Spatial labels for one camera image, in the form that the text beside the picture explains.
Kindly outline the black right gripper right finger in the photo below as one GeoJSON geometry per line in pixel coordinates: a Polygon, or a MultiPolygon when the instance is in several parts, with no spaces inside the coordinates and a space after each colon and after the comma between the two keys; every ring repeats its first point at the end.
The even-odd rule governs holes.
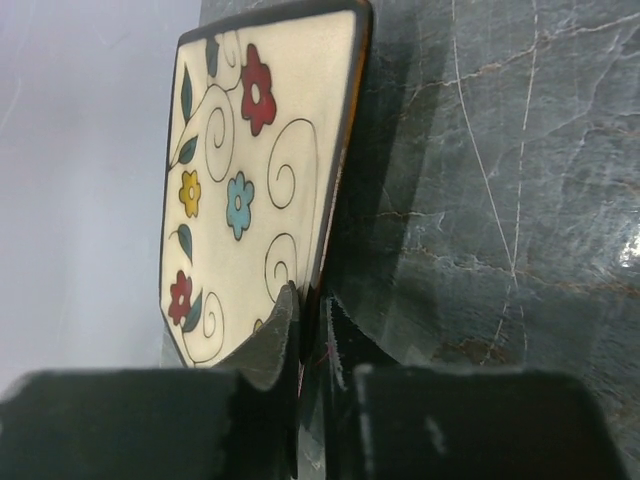
{"type": "Polygon", "coordinates": [[[576,378],[407,366],[326,298],[319,337],[330,479],[624,479],[604,415],[576,378]]]}

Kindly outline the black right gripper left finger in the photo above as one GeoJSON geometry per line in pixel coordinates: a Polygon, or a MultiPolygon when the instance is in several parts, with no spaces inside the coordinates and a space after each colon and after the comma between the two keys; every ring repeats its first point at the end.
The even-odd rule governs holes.
{"type": "Polygon", "coordinates": [[[1,397],[5,479],[292,479],[298,293],[210,369],[42,370],[1,397]]]}

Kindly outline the square floral plate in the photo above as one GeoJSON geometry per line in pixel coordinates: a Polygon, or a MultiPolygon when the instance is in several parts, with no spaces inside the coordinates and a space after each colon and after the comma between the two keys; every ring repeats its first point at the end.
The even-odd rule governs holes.
{"type": "Polygon", "coordinates": [[[315,312],[372,17],[367,1],[290,1],[180,36],[159,304],[185,366],[229,356],[286,284],[315,312]]]}

